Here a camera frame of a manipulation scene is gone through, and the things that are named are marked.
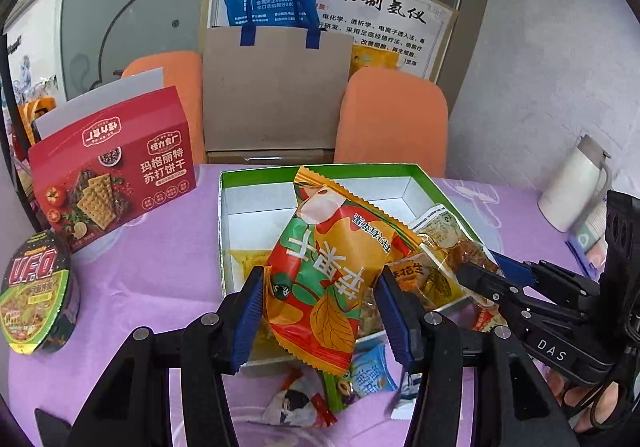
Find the white wall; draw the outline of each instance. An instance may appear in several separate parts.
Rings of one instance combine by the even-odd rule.
[[[4,276],[4,269],[9,264],[9,259],[15,249],[34,234],[33,227],[15,194],[11,178],[4,166],[4,160],[0,162],[0,220],[2,220],[0,272]],[[8,398],[6,384],[8,360],[9,346],[0,334],[0,393],[5,400]]]
[[[20,17],[6,30],[9,44],[15,43],[18,36],[22,40],[18,49],[9,55],[9,69],[13,80],[20,78],[22,57],[28,55],[31,63],[31,81],[58,75],[62,80],[59,63],[60,24],[56,12],[60,11],[60,0],[35,0],[24,10]],[[64,100],[62,88],[56,100]]]
[[[488,0],[448,175],[543,189],[587,131],[640,194],[640,24],[625,0]]]

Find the silver bolt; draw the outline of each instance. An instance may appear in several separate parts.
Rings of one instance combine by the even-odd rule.
[[[136,341],[143,341],[149,336],[149,330],[146,328],[138,328],[133,332],[133,338]]]
[[[501,339],[508,339],[511,337],[511,330],[507,326],[496,326],[494,333]]]
[[[217,313],[205,313],[202,317],[200,317],[200,322],[205,326],[213,326],[220,320]]]
[[[442,322],[442,315],[437,312],[428,312],[424,315],[424,321],[427,324],[431,324],[433,326],[437,326]]]

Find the purple tablecloth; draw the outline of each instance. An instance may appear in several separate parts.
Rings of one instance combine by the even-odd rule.
[[[215,311],[222,300],[218,268],[217,203],[220,172],[236,166],[201,166],[198,188],[102,237],[74,255],[81,285],[78,325],[54,354],[11,354],[10,407],[35,445],[41,445],[33,410],[39,407],[73,423],[111,357],[130,332],[146,325],[156,333],[186,326]],[[437,180],[487,246],[517,260],[546,259],[577,271],[564,234],[538,210],[538,192]],[[401,367],[387,348],[392,376]],[[175,447],[184,446],[179,372],[171,374]],[[465,372],[458,445],[468,445],[472,425],[473,371]],[[246,447],[401,446],[408,421],[388,419],[392,393],[352,405],[327,430],[281,430],[254,425],[282,377],[226,377],[229,407]]]

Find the dark blue bag handle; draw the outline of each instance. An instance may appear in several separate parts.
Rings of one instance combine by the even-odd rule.
[[[293,12],[295,17],[295,23],[297,28],[304,28],[302,20],[300,19],[300,12],[298,10],[298,0],[293,1]],[[309,19],[309,13],[305,10],[306,17]],[[240,45],[241,46],[254,46],[255,45],[255,23],[252,17],[253,8],[251,6],[251,0],[246,0],[246,23],[242,25],[240,31]],[[309,27],[306,30],[306,48],[310,50],[320,49],[320,29],[317,27]]]

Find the thermos handle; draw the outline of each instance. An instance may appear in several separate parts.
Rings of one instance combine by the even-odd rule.
[[[598,205],[598,203],[600,203],[605,198],[607,191],[609,191],[609,189],[611,188],[613,175],[611,173],[610,167],[605,162],[602,162],[601,171],[602,170],[604,170],[604,172],[607,175],[606,179],[604,180],[604,185],[602,186],[602,189],[600,189],[598,192],[596,192],[596,194],[594,194],[593,198],[591,198],[591,201],[587,203],[586,206],[582,209],[582,212],[580,213],[580,216],[578,216],[578,219],[575,220],[574,224],[572,224],[572,227],[571,227],[572,234],[577,234],[578,231],[580,231],[582,224],[587,220],[587,218],[589,217],[589,214],[591,214],[591,212],[593,212],[593,209]]]

